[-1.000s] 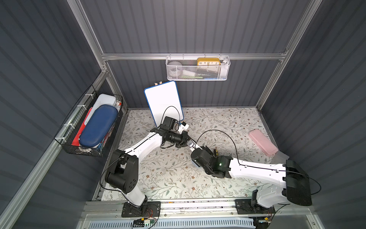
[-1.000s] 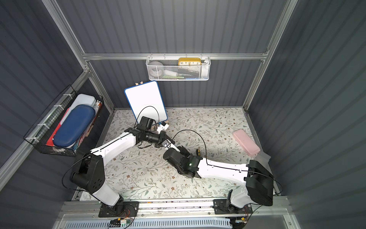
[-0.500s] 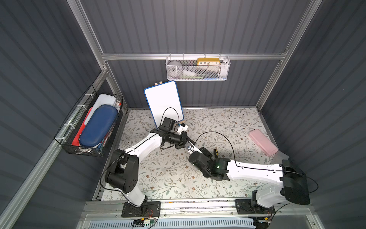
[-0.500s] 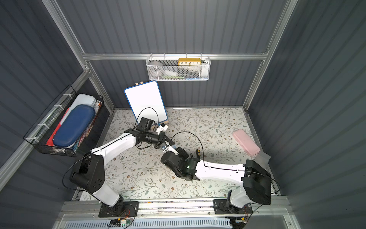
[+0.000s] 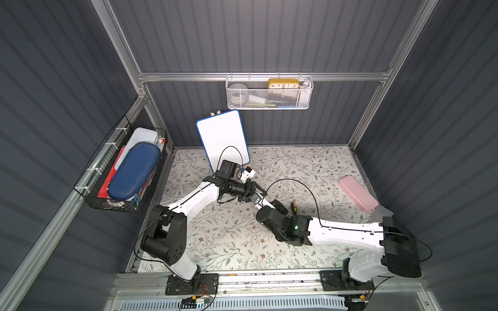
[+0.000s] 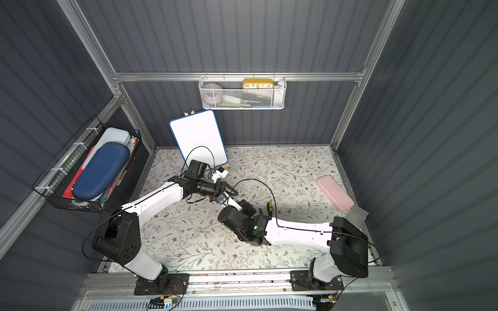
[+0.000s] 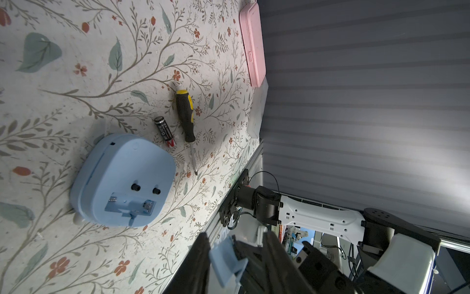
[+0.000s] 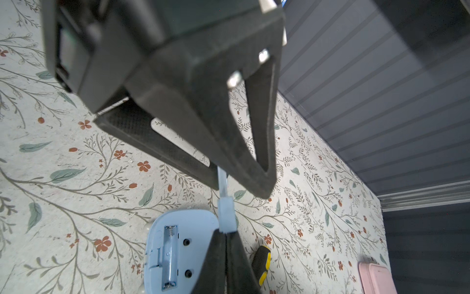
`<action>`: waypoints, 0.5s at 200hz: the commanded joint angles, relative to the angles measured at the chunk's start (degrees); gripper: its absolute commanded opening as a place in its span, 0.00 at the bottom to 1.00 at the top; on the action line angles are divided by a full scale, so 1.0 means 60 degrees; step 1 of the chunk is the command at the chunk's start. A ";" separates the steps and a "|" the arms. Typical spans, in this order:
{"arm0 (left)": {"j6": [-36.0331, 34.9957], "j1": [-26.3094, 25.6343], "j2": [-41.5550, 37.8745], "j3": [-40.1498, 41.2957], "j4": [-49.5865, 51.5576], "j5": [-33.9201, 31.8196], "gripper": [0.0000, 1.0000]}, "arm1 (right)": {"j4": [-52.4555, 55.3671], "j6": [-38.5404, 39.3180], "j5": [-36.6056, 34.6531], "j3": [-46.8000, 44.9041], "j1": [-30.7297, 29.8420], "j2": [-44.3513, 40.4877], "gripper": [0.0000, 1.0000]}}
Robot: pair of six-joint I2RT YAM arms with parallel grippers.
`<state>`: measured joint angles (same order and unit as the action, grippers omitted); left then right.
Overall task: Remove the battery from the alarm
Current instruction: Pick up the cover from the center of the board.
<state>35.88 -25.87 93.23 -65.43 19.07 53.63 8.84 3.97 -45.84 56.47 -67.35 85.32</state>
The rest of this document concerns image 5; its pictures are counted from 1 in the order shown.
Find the black yellow screwdriver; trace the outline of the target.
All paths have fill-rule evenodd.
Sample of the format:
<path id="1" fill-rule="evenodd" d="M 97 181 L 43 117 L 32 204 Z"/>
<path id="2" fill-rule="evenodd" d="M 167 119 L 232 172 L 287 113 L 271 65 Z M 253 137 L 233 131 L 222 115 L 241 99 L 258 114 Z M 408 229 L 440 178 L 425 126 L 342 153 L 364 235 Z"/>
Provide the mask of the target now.
<path id="1" fill-rule="evenodd" d="M 293 215 L 297 215 L 297 214 L 298 214 L 298 209 L 297 209 L 297 205 L 296 205 L 296 203 L 295 203 L 295 202 L 292 202 L 292 203 L 290 204 L 290 207 L 291 207 L 291 211 L 292 211 Z"/>

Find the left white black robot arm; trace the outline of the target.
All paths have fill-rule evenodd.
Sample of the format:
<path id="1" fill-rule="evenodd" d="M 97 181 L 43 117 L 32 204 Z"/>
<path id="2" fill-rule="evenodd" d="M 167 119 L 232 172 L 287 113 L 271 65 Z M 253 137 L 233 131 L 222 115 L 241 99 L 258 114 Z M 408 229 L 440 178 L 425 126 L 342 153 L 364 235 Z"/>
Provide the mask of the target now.
<path id="1" fill-rule="evenodd" d="M 140 250 L 152 256 L 177 278 L 189 282 L 199 273 L 199 267 L 185 253 L 188 224 L 200 212 L 224 194 L 240 202 L 261 206 L 267 191 L 252 180 L 203 181 L 192 193 L 168 206 L 156 206 L 157 217 L 150 221 L 140 238 Z"/>

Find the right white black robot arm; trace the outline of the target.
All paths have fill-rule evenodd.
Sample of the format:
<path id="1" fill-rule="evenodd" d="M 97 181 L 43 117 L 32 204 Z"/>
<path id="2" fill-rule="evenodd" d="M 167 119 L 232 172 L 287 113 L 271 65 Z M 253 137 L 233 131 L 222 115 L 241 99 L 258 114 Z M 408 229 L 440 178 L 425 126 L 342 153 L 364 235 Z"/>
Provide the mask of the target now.
<path id="1" fill-rule="evenodd" d="M 351 224 L 320 220 L 306 215 L 288 216 L 268 202 L 253 195 L 256 220 L 273 233 L 276 240 L 293 246 L 336 244 L 365 251 L 361 256 L 343 262 L 342 275 L 357 282 L 368 282 L 375 276 L 395 275 L 421 277 L 416 237 L 400 222 L 385 216 L 381 222 Z"/>

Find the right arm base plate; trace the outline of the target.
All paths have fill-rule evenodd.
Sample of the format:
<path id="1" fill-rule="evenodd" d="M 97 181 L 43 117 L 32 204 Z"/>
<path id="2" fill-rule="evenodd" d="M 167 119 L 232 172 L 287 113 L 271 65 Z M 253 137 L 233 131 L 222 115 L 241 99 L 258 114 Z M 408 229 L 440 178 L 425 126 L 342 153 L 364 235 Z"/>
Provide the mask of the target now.
<path id="1" fill-rule="evenodd" d="M 342 272 L 340 270 L 322 270 L 319 272 L 319 279 L 325 292 L 362 290 L 370 293 L 373 289 L 375 289 L 375 285 L 372 280 L 369 280 L 368 282 L 359 282 L 354 279 L 347 278 L 343 281 Z"/>

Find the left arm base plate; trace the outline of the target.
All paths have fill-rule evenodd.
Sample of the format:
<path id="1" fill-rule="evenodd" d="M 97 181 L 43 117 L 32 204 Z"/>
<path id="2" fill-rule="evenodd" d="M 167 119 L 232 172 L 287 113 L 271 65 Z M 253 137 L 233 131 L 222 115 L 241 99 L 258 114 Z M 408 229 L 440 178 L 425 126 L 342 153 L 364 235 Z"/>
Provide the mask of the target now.
<path id="1" fill-rule="evenodd" d="M 219 274 L 201 273 L 192 280 L 184 281 L 179 277 L 170 275 L 167 280 L 165 295 L 214 295 L 219 287 Z"/>

